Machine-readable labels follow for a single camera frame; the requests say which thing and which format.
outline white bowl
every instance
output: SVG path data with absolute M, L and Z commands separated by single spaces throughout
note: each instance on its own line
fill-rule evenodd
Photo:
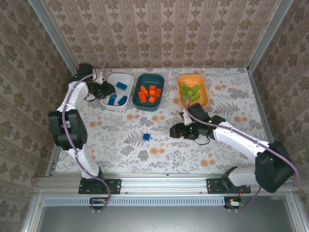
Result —
M 132 86 L 133 86 L 133 80 L 134 80 L 133 76 L 131 76 L 129 74 L 113 73 L 112 75 L 110 75 L 107 78 L 107 81 L 108 81 L 108 83 L 111 83 L 115 87 L 117 98 L 115 100 L 114 105 L 108 105 L 108 101 L 110 99 L 109 97 L 106 98 L 106 99 L 100 100 L 101 104 L 104 105 L 104 107 L 108 110 L 126 110 L 127 103 L 129 101 L 129 98 L 130 98 L 131 89 L 132 89 Z M 122 89 L 116 87 L 116 84 L 118 82 L 125 84 L 127 86 L 127 88 L 125 90 L 122 90 Z M 127 96 L 126 103 L 123 104 L 123 105 L 118 105 L 118 102 L 120 101 L 120 99 L 122 99 L 123 96 Z

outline tabletop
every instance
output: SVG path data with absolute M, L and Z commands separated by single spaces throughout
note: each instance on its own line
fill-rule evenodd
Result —
M 219 115 L 234 127 L 261 140 L 266 140 L 253 89 L 245 68 L 147 68 L 104 70 L 104 77 L 126 73 L 134 84 L 125 111 L 109 111 L 99 101 L 84 102 L 79 113 L 88 131 L 86 146 L 93 160 L 104 172 L 113 173 L 190 173 L 222 174 L 232 166 L 251 166 L 243 154 L 221 142 L 207 145 L 184 139 L 173 139 L 169 129 L 183 122 L 177 78 L 183 74 L 200 74 L 206 83 L 210 117 Z M 159 109 L 139 111 L 132 104 L 137 78 L 143 73 L 164 77 L 165 85 Z M 150 141 L 143 134 L 151 135 Z M 200 136 L 199 143 L 207 139 Z M 75 172 L 73 158 L 61 151 L 56 172 Z

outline orange bowl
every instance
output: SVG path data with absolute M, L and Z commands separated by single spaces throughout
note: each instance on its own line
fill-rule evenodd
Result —
M 191 104 L 199 103 L 203 108 L 205 108 L 208 105 L 209 98 L 208 98 L 204 78 L 198 74 L 186 74 L 186 75 L 181 75 L 177 79 L 178 95 L 179 95 L 179 100 L 180 100 L 180 106 L 182 109 L 184 108 L 184 105 L 183 105 L 182 98 L 181 98 L 181 88 L 180 88 L 181 83 L 185 83 L 185 85 L 190 88 L 193 88 L 195 85 L 200 85 L 201 88 L 197 91 L 197 93 L 200 93 L 201 96 L 196 101 L 191 102 Z

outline orange block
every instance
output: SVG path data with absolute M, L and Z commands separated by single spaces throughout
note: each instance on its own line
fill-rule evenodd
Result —
M 147 102 L 145 93 L 144 93 L 143 91 L 139 92 L 139 97 L 140 97 L 140 102 L 141 102 L 141 103 Z
M 156 97 L 151 96 L 149 98 L 149 102 L 151 102 L 152 104 L 156 101 Z
M 160 88 L 155 89 L 155 95 L 154 96 L 157 97 L 157 98 L 161 97 L 161 89 Z
M 152 90 L 155 91 L 155 86 L 150 86 L 149 90 L 150 91 L 152 91 Z
M 149 95 L 149 93 L 148 93 L 147 89 L 145 88 L 145 86 L 141 86 L 140 89 L 141 89 L 141 91 L 144 92 L 146 97 Z

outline cable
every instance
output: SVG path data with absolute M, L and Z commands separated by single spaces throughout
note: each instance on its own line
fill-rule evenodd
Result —
M 85 100 L 86 102 L 93 102 L 94 100 L 97 99 L 97 98 L 95 97 L 94 99 L 87 100 L 88 97 L 89 97 L 89 94 L 87 94 L 87 97 L 84 98 L 84 100 Z
M 67 126 L 67 124 L 66 124 L 65 112 L 66 112 L 66 109 L 67 109 L 67 105 L 68 105 L 68 103 L 69 103 L 69 101 L 70 101 L 71 95 L 72 95 L 73 91 L 75 90 L 75 88 L 76 88 L 82 81 L 84 81 L 85 79 L 87 79 L 87 78 L 89 78 L 89 77 L 91 77 L 91 76 L 93 76 L 93 75 L 95 75 L 95 74 L 98 74 L 98 73 L 102 72 L 103 69 L 104 69 L 104 67 L 105 67 L 105 61 L 104 61 L 104 63 L 103 63 L 102 68 L 101 68 L 99 71 L 94 72 L 94 73 L 92 73 L 92 74 L 89 74 L 89 75 L 83 77 L 81 80 L 79 80 L 79 81 L 73 86 L 73 88 L 70 90 L 70 92 L 69 92 L 69 94 L 68 94 L 68 97 L 67 97 L 67 99 L 66 99 L 66 102 L 65 102 L 65 105 L 64 105 L 63 111 L 62 111 L 62 124 L 63 124 L 63 129 L 64 129 L 64 131 L 65 131 L 65 134 L 66 134 L 66 136 L 67 136 L 67 138 L 68 138 L 68 141 L 69 141 L 71 147 L 72 147 L 72 148 L 74 149 L 74 151 L 75 151 L 75 159 L 76 159 L 76 162 L 77 162 L 78 166 L 80 166 L 80 168 L 81 168 L 87 175 L 89 175 L 89 176 L 92 177 L 93 179 L 96 179 L 96 180 L 102 182 L 102 184 L 103 184 L 103 185 L 105 186 L 105 188 L 107 189 L 107 194 L 108 194 L 107 201 L 106 201 L 106 203 L 102 206 L 102 208 L 101 208 L 100 210 L 103 210 L 103 209 L 107 206 L 108 202 L 110 201 L 110 199 L 111 199 L 111 191 L 110 191 L 108 185 L 105 183 L 104 180 L 101 180 L 100 178 L 96 177 L 95 175 L 92 175 L 92 174 L 91 174 L 89 171 L 87 171 L 86 168 L 84 168 L 83 165 L 80 163 L 80 161 L 79 161 L 79 159 L 78 159 L 78 155 L 77 155 L 78 150 L 77 150 L 76 146 L 74 145 L 74 143 L 73 143 L 73 141 L 72 141 L 72 139 L 71 139 L 71 137 L 70 137 L 70 133 L 69 133 L 69 130 L 68 130 L 68 126 Z
M 261 191 L 261 189 L 262 189 L 262 187 L 260 186 L 259 189 L 256 191 L 255 195 L 253 196 L 253 198 L 249 201 L 249 203 L 246 204 L 246 205 L 244 205 L 244 206 L 241 207 L 241 208 L 235 209 L 235 208 L 234 208 L 233 206 L 231 206 L 231 205 L 228 205 L 228 204 L 225 204 L 225 205 L 227 205 L 228 207 L 230 207 L 230 208 L 231 208 L 232 210 L 234 210 L 234 211 L 238 211 L 238 210 L 245 209 L 245 208 L 247 208 L 247 207 L 255 200 L 255 198 L 257 197 L 257 195 L 258 195 L 259 192 Z
M 243 197 L 242 197 L 242 191 L 241 190 L 239 190 L 240 191 L 240 198 L 241 198 L 241 201 L 245 204 L 245 201 L 243 200 Z
M 93 199 L 93 200 L 92 200 L 92 202 L 91 202 L 91 204 L 90 204 L 90 208 L 92 209 L 92 213 L 96 210 L 96 209 L 93 208 L 94 202 L 99 202 L 99 201 L 102 202 L 102 200 L 104 201 L 105 199 L 104 199 L 104 198 L 97 198 L 97 199 Z
M 189 95 L 186 95 L 186 96 L 184 97 L 184 100 L 183 100 L 184 108 L 185 108 L 187 114 L 188 114 L 191 118 L 193 118 L 196 122 L 202 123 L 202 124 L 204 124 L 204 125 L 206 125 L 206 126 L 212 126 L 212 127 L 223 128 L 223 129 L 226 129 L 226 130 L 228 130 L 228 131 L 234 132 L 234 133 L 236 133 L 236 134 L 238 134 L 238 135 L 244 137 L 245 139 L 249 140 L 250 142 L 255 143 L 257 146 L 260 146 L 260 147 L 264 148 L 265 150 L 269 151 L 269 152 L 272 153 L 273 155 L 277 156 L 278 158 L 280 158 L 281 160 L 283 160 L 284 162 L 286 162 L 286 163 L 293 169 L 293 171 L 294 171 L 294 173 L 295 173 L 295 175 L 296 175 L 296 178 L 295 178 L 294 181 L 289 182 L 289 183 L 286 183 L 286 184 L 288 184 L 288 185 L 294 185 L 294 184 L 296 184 L 296 183 L 299 182 L 299 180 L 300 180 L 299 172 L 298 172 L 297 168 L 296 168 L 288 159 L 286 159 L 285 157 L 283 157 L 283 156 L 280 155 L 279 153 L 273 151 L 272 149 L 270 149 L 269 147 L 265 146 L 264 144 L 261 144 L 261 143 L 256 142 L 256 140 L 252 139 L 252 138 L 249 137 L 248 135 L 246 135 L 246 134 L 244 134 L 244 133 L 242 133 L 242 132 L 240 132 L 240 131 L 238 131 L 238 130 L 233 130 L 233 128 L 230 128 L 230 127 L 226 127 L 226 126 L 223 126 L 223 125 L 216 125 L 216 124 L 212 124 L 212 123 L 209 123 L 209 122 L 204 122 L 204 121 L 202 121 L 202 120 L 199 120 L 198 118 L 194 117 L 194 116 L 188 111 L 188 107 L 190 106 L 190 103 L 191 103 L 191 97 L 190 97 Z
M 240 193 L 241 193 L 241 190 L 239 190 L 239 195 L 238 195 L 237 197 L 230 198 L 230 199 L 229 199 L 228 201 L 226 201 L 225 203 L 231 202 L 231 200 L 235 201 L 235 200 L 237 200 L 238 198 L 240 198 L 240 199 L 241 199 L 241 195 L 240 195 Z
M 207 144 L 209 144 L 211 142 L 211 140 L 208 138 L 208 136 L 206 136 L 206 138 L 208 139 L 207 143 L 199 144 L 196 139 L 194 140 L 194 142 L 196 142 L 198 145 L 207 145 Z

